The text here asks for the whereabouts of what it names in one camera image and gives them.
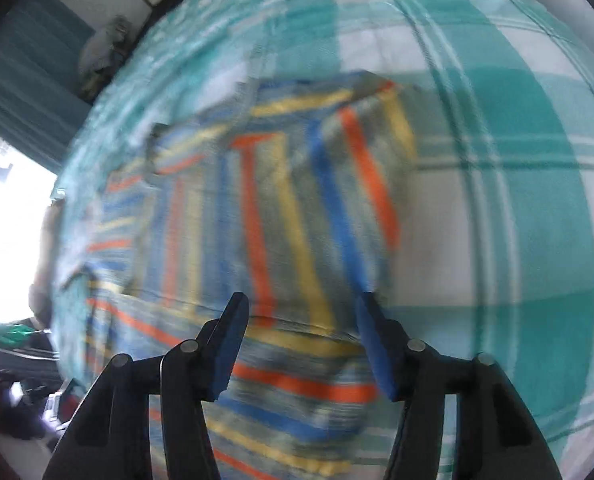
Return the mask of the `colourful striped knit sweater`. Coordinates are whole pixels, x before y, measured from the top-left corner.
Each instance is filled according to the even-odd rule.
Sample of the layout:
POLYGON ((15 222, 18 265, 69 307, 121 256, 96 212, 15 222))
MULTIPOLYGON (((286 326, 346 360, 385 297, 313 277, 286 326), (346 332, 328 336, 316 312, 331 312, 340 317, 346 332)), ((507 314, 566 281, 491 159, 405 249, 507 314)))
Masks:
POLYGON ((418 95, 368 72, 253 80, 99 155, 59 267, 62 369, 91 384, 113 354, 166 351, 242 292, 241 350, 205 409, 223 477, 344 477, 376 396, 353 305, 389 281, 418 95))

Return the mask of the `folded grey striped clothes pile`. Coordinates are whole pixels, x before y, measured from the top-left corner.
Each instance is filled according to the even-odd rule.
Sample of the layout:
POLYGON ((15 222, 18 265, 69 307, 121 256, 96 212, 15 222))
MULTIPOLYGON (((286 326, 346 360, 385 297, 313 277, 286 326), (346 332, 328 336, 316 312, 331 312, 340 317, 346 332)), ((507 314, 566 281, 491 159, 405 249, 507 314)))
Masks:
POLYGON ((126 61, 130 47, 131 23, 117 15, 100 28, 79 55, 78 77, 81 99, 92 104, 126 61))

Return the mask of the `teal plaid bed cover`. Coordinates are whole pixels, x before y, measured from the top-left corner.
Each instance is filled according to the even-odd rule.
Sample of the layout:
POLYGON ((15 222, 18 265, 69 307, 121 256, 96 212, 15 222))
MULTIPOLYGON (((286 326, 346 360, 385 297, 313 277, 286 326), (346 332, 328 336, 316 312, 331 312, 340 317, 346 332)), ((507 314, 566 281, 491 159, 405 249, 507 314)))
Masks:
MULTIPOLYGON (((584 478, 594 466, 594 55, 536 0, 183 1, 97 99, 56 184, 60 371, 76 379, 60 364, 56 308, 68 230, 93 200, 82 172, 250 81, 359 72, 419 87, 400 242, 387 286, 372 292, 439 352, 490 354, 562 476, 584 478)), ((382 476, 399 412, 376 388, 340 479, 382 476)))

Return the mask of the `teal window curtain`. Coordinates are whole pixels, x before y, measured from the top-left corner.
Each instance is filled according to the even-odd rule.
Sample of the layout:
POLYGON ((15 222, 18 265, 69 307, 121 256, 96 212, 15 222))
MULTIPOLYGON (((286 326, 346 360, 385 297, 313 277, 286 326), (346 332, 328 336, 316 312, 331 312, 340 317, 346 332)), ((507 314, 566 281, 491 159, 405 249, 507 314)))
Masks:
POLYGON ((90 110, 78 64, 92 35, 60 0, 16 0, 0 21, 0 137, 54 174, 90 110))

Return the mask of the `black garment near headboard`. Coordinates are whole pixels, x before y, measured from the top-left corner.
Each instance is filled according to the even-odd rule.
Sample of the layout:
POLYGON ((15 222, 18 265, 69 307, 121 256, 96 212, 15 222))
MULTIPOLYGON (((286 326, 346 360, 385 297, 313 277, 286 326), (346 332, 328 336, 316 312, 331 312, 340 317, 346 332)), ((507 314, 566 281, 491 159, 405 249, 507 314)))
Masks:
POLYGON ((148 17, 140 30, 141 32, 146 32, 147 29, 154 26, 160 18, 175 9, 183 0, 159 0, 156 3, 152 3, 149 0, 142 1, 148 5, 149 9, 151 9, 151 12, 149 12, 148 17))

